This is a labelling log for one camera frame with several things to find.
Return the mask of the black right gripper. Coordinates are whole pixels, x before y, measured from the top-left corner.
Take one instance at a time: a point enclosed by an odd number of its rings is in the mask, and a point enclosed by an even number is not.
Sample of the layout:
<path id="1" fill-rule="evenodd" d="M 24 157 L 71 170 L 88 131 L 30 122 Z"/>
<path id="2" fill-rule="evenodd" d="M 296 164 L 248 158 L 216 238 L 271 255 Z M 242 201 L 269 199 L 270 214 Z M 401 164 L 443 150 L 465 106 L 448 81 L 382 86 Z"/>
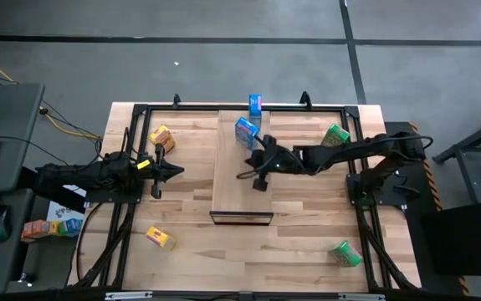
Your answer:
<path id="1" fill-rule="evenodd" d="M 253 143 L 260 144 L 263 149 L 251 151 L 249 158 L 244 162 L 256 168 L 256 189 L 266 191 L 268 181 L 266 176 L 272 172 L 285 173 L 293 170 L 293 153 L 277 143 L 277 139 L 271 135 L 264 135 L 261 138 L 258 134 L 251 135 Z"/>

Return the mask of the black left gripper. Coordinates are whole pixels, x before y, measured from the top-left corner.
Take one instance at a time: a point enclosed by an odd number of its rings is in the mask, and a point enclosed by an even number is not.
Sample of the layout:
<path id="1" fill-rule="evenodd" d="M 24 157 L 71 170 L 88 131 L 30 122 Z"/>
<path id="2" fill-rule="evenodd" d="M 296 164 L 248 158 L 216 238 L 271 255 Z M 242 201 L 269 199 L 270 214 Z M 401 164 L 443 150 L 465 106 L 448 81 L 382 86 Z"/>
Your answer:
<path id="1" fill-rule="evenodd" d="M 137 161 L 137 164 L 145 160 L 149 160 L 151 164 L 143 169 L 137 170 L 139 171 L 142 179 L 153 180 L 151 185 L 151 195 L 155 199 L 161 199 L 161 178 L 163 182 L 167 182 L 172 177 L 182 174 L 184 172 L 184 168 L 164 161 L 164 148 L 160 144 L 156 145 L 155 156 L 144 154 Z"/>

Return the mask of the yellow Pops cereal box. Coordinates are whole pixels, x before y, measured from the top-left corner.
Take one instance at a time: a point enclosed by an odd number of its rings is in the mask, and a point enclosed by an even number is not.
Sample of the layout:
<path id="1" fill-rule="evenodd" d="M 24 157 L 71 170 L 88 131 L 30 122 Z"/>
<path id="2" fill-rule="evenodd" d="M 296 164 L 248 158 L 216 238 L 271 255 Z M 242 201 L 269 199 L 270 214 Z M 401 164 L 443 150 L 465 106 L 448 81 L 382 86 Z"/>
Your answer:
<path id="1" fill-rule="evenodd" d="M 162 249 L 171 251 L 177 244 L 177 240 L 157 227 L 150 227 L 146 232 L 146 238 Z"/>
<path id="2" fill-rule="evenodd" d="M 165 125 L 161 125 L 155 129 L 148 135 L 148 139 L 153 145 L 162 145 L 166 153 L 171 151 L 176 145 L 171 131 Z"/>

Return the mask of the blue cereal box pink stripe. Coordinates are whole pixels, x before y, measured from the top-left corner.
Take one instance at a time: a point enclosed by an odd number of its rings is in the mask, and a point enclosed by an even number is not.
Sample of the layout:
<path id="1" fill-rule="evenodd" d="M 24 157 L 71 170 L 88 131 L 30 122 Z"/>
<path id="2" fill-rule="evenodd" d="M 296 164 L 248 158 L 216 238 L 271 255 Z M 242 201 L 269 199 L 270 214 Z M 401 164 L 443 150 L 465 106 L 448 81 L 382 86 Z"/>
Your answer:
<path id="1" fill-rule="evenodd" d="M 262 95 L 251 94 L 248 97 L 248 119 L 258 128 L 262 123 Z"/>

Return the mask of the green Apple Jacks cereal box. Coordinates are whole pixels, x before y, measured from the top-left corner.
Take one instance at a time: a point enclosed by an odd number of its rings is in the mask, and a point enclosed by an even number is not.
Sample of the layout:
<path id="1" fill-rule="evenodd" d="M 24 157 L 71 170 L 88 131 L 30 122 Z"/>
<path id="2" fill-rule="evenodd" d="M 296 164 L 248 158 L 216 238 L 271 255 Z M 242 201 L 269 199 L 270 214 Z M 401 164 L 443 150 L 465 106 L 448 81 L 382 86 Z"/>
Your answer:
<path id="1" fill-rule="evenodd" d="M 356 267 L 363 261 L 362 255 L 347 240 L 334 245 L 329 254 L 340 267 Z"/>
<path id="2" fill-rule="evenodd" d="M 320 142 L 322 146 L 338 146 L 346 144 L 350 139 L 350 133 L 337 124 L 332 124 L 325 132 L 324 138 Z"/>

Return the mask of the colourful cereal multipack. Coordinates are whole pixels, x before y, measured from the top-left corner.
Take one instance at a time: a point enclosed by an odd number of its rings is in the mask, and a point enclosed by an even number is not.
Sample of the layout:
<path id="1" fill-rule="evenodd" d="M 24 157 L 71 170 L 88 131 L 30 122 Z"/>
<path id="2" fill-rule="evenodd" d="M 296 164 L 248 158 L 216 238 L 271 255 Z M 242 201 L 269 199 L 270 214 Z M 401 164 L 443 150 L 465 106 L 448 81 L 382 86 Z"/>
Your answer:
<path id="1" fill-rule="evenodd" d="M 79 235 L 83 221 L 71 218 L 65 221 L 37 220 L 24 224 L 21 241 L 33 242 L 43 237 L 76 237 Z"/>

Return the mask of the white printed carton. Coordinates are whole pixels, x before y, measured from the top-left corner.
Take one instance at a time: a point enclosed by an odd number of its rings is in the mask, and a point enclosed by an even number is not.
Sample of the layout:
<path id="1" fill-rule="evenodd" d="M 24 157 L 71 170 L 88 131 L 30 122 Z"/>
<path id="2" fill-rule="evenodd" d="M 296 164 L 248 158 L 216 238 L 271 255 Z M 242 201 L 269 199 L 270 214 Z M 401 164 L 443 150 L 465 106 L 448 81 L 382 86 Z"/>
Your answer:
<path id="1" fill-rule="evenodd" d="M 80 196 L 86 196 L 86 190 L 81 189 L 78 186 L 75 185 L 64 185 L 64 188 L 67 188 L 73 192 L 76 192 Z M 52 222 L 52 221 L 65 221 L 69 219 L 78 219 L 82 220 L 84 218 L 83 213 L 79 213 L 77 211 L 73 211 L 67 207 L 60 206 L 56 202 L 50 202 L 49 203 L 49 209 L 47 213 L 47 220 Z"/>

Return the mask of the grey desk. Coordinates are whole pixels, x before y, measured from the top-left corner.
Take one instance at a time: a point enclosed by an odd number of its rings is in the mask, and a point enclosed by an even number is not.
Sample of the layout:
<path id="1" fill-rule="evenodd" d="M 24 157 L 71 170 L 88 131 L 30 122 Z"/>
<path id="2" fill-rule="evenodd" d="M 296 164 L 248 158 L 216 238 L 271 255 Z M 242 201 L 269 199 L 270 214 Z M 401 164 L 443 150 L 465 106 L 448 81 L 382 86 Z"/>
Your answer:
<path id="1" fill-rule="evenodd" d="M 20 236 L 35 195 L 19 179 L 43 92 L 41 84 L 0 85 L 0 205 L 12 208 L 13 229 L 0 242 L 0 293 L 17 278 L 26 252 Z"/>

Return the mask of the black mat hazard stripe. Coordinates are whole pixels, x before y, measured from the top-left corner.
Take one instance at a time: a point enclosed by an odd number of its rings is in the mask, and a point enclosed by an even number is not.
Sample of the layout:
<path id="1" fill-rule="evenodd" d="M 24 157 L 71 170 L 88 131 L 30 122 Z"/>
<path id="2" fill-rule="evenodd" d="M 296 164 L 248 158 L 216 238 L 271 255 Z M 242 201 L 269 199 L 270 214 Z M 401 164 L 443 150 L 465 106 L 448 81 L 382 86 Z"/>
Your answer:
<path id="1" fill-rule="evenodd" d="M 443 210 L 430 165 L 424 161 L 416 165 L 404 166 L 399 173 L 407 177 L 405 186 L 420 192 L 418 199 L 407 205 L 405 217 L 422 288 L 433 293 L 469 296 L 468 284 L 463 276 L 435 273 L 427 248 L 427 240 L 422 229 L 422 218 Z"/>

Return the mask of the large black case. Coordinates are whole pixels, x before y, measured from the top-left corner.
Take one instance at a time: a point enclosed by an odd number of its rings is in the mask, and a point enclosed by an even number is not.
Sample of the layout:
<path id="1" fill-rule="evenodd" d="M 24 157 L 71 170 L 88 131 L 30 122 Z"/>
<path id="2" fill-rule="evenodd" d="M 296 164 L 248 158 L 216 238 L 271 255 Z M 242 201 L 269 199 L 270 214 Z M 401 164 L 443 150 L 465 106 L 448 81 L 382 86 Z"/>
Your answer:
<path id="1" fill-rule="evenodd" d="M 422 229 L 437 274 L 481 276 L 481 203 L 427 214 Z"/>

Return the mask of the wooden shelf black metal frame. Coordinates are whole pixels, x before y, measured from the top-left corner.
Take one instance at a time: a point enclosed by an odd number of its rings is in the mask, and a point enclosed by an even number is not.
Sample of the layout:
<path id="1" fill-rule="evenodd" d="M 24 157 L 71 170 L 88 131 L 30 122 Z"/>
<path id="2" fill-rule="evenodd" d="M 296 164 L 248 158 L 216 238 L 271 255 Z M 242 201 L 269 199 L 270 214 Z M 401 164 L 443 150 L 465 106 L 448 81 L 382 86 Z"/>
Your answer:
<path id="1" fill-rule="evenodd" d="M 248 113 L 221 110 L 217 119 L 217 149 L 214 162 L 212 208 L 216 225 L 268 226 L 274 217 L 271 189 L 253 189 L 253 179 L 239 180 L 237 175 L 253 168 L 244 161 L 252 151 L 235 137 L 235 124 Z"/>

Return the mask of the black aluminium rig frame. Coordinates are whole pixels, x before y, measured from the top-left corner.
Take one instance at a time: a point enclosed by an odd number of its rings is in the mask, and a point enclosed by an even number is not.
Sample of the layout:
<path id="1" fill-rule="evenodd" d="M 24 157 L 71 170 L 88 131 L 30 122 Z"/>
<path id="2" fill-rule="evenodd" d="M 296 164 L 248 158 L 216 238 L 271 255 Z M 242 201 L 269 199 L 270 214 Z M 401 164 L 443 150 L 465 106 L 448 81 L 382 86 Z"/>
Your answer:
<path id="1" fill-rule="evenodd" d="M 115 103 L 105 129 L 104 151 L 120 148 L 125 127 L 165 125 L 176 147 L 167 159 L 184 172 L 162 187 L 161 199 L 144 193 L 136 206 L 121 278 L 108 277 L 107 292 L 356 292 L 367 288 L 363 265 L 342 268 L 329 254 L 347 240 L 359 247 L 356 210 L 345 186 L 351 171 L 379 158 L 343 162 L 317 176 L 269 176 L 274 212 L 268 226 L 216 225 L 211 219 L 217 119 L 242 105 L 155 104 L 146 114 L 132 103 Z M 168 251 L 146 238 L 157 227 L 177 240 Z"/>

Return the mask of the silver bracket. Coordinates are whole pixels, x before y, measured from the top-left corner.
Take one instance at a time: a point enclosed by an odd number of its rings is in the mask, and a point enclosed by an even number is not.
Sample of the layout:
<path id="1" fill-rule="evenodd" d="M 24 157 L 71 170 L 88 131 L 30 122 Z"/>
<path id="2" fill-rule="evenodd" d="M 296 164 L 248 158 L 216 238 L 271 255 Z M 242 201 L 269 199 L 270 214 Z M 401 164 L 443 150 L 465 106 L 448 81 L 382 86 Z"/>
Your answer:
<path id="1" fill-rule="evenodd" d="M 152 291 L 108 292 L 105 294 L 105 301 L 149 301 L 152 298 Z"/>
<path id="2" fill-rule="evenodd" d="M 373 293 L 340 293 L 339 301 L 386 301 L 386 296 L 383 294 Z"/>

